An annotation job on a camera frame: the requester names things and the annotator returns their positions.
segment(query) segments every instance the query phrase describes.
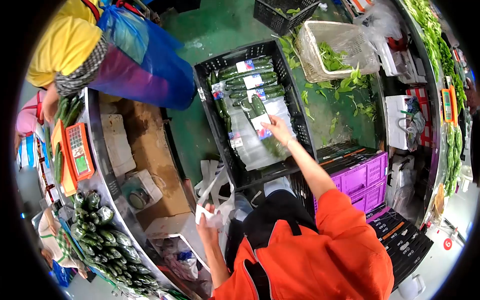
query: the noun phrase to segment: red box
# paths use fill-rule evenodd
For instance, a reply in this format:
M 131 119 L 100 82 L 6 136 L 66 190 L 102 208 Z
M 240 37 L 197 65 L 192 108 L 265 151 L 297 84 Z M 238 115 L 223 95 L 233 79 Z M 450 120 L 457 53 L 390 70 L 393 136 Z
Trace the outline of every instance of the red box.
M 420 145 L 432 147 L 432 115 L 430 114 L 430 105 L 428 104 L 427 91 L 422 88 L 412 88 L 407 90 L 407 95 L 416 96 L 419 100 L 420 111 L 425 118 L 425 129 L 420 136 Z

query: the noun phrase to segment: pink shirt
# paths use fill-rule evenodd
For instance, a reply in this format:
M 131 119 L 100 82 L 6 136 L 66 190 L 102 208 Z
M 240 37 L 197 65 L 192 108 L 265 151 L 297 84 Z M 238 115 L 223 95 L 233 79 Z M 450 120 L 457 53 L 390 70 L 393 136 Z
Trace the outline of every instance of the pink shirt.
M 44 90 L 38 91 L 40 98 L 40 103 L 43 101 L 45 94 L 47 92 Z M 37 120 L 37 94 L 32 97 L 18 113 L 16 129 L 22 136 L 26 136 L 29 132 L 34 132 L 38 123 Z

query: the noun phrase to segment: backpack strap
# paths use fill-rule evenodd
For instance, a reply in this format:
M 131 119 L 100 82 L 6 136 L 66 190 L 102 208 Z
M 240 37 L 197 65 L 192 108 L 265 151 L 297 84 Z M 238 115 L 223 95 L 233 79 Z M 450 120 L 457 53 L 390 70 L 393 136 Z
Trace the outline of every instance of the backpack strap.
M 100 20 L 100 12 L 98 11 L 98 8 L 89 0 L 82 0 L 82 2 L 92 11 L 95 20 L 98 22 L 98 20 Z

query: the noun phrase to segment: blue plastic bag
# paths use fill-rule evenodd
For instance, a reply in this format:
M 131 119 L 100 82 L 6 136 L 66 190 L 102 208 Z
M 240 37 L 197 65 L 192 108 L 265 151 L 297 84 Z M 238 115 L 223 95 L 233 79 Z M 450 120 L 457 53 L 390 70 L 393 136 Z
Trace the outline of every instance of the blue plastic bag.
M 114 5 L 105 8 L 97 26 L 109 46 L 88 87 L 158 107 L 190 106 L 193 68 L 175 53 L 182 47 L 178 41 L 151 21 Z

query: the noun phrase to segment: white plastic basket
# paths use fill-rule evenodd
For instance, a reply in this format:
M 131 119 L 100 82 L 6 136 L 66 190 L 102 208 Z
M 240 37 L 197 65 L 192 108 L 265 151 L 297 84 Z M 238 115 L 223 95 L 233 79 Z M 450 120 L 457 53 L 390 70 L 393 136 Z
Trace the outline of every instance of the white plastic basket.
M 375 73 L 380 69 L 378 56 L 358 25 L 306 21 L 295 40 L 295 46 L 305 77 L 311 83 L 346 78 L 352 71 L 351 69 L 328 71 L 325 68 L 317 45 L 323 41 L 327 42 L 335 52 L 347 52 L 343 57 L 343 63 L 355 68 L 359 63 L 362 75 Z

